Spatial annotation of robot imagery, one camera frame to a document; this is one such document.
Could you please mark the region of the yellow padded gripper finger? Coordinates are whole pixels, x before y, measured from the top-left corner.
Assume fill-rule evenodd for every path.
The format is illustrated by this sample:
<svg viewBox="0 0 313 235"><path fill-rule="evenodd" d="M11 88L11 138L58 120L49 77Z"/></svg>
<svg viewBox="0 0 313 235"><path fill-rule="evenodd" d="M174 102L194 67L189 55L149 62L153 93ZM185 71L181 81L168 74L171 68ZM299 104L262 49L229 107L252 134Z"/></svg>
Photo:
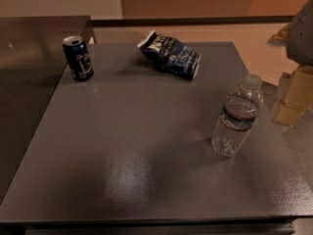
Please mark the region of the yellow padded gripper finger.
<svg viewBox="0 0 313 235"><path fill-rule="evenodd" d="M283 72L271 117L282 126L293 126L313 104L313 67L299 65L292 73Z"/></svg>

